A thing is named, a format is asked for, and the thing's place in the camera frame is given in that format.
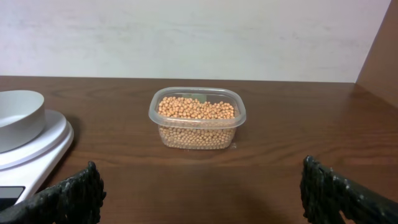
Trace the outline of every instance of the scale bowl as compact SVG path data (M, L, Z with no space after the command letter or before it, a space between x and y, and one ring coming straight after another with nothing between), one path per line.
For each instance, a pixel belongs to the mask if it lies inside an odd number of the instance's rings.
M29 90L0 92L0 153L29 142L44 126L43 95Z

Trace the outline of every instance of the clear plastic container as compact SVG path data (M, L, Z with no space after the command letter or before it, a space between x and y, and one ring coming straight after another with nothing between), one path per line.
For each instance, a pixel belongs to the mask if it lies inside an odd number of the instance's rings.
M159 114L159 104L165 98L191 98L200 103L229 103L232 119L174 118ZM241 97L233 91L219 88L169 87L159 90L149 107L149 118L159 125L159 134L168 147L180 149L224 149L231 144L236 127L246 120Z

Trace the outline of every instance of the white kitchen scale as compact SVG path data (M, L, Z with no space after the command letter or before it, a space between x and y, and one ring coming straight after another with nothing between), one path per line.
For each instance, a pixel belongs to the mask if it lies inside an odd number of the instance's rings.
M45 110L45 121L36 138L0 153L0 211L35 194L72 143L64 115Z

